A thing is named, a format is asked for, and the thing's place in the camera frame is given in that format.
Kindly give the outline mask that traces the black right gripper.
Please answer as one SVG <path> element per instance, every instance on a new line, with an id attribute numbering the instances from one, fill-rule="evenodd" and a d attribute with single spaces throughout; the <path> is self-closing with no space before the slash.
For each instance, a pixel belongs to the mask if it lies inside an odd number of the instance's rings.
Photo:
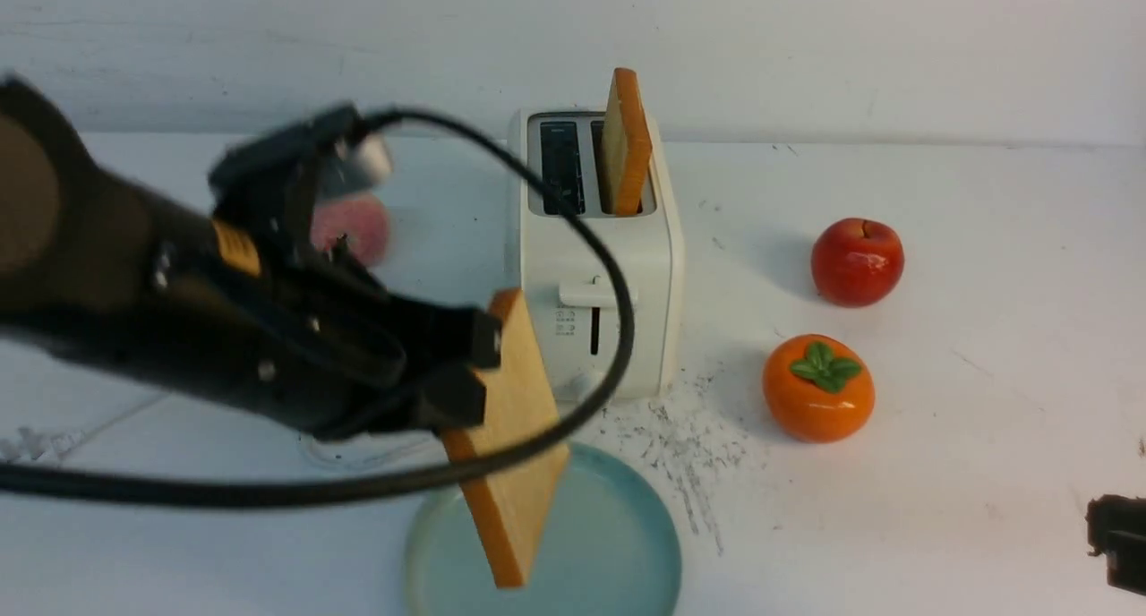
<path id="1" fill-rule="evenodd" d="M 1106 559 L 1109 586 L 1145 595 L 1145 498 L 1101 495 L 1088 502 L 1088 543 Z"/>

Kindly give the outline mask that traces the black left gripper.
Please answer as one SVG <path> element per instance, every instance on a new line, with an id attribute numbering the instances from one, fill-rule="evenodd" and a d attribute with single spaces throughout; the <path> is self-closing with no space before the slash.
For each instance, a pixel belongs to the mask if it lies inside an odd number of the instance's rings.
<path id="1" fill-rule="evenodd" d="M 486 388 L 474 370 L 502 363 L 502 321 L 474 306 L 390 297 L 344 240 L 328 252 L 283 229 L 213 223 L 211 285 L 274 348 L 298 360 L 286 392 L 315 413 L 304 431 L 346 439 L 398 392 L 397 429 L 479 427 Z M 394 302 L 394 329 L 385 325 Z"/>

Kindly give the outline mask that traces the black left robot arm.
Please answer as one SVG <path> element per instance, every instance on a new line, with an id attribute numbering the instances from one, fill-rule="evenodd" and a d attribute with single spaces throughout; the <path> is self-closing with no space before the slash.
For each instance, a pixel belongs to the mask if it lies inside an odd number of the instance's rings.
<path id="1" fill-rule="evenodd" d="M 333 163 L 370 139 L 328 106 L 234 147 L 201 213 L 105 169 L 57 106 L 3 78 L 3 337 L 319 439 L 482 422 L 502 323 L 390 293 L 311 244 Z"/>

